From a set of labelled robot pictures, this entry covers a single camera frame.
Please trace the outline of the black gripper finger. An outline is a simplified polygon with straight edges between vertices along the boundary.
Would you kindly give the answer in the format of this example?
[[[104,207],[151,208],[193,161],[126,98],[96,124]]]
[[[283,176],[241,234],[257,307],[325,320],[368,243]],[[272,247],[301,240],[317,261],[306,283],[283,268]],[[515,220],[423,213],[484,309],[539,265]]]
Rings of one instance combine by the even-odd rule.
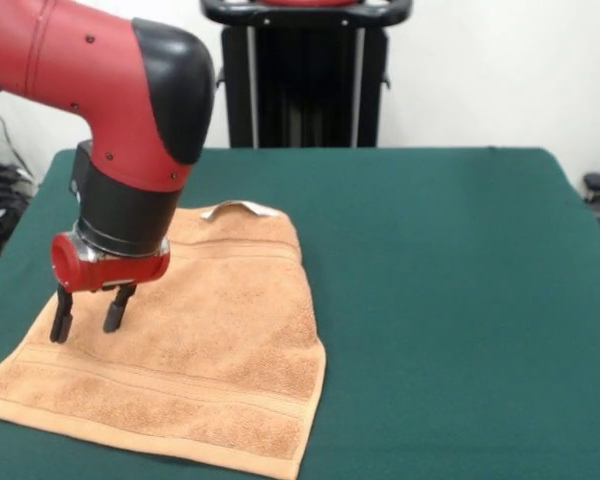
[[[65,289],[58,289],[57,308],[49,339],[52,343],[63,344],[67,341],[72,325],[73,295]]]
[[[136,289],[136,285],[127,284],[122,285],[117,290],[114,300],[109,305],[103,324],[105,333],[113,333],[120,328],[129,299],[135,294]]]

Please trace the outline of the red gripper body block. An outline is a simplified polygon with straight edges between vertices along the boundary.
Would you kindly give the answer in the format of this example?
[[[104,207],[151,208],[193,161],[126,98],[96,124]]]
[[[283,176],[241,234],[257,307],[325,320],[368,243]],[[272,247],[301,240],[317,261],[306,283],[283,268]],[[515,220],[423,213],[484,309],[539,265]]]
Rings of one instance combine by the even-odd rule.
[[[61,289],[96,292],[121,285],[139,285],[160,279],[170,262],[170,244],[164,238],[156,253],[118,257],[96,249],[76,232],[62,232],[51,243],[51,264]]]

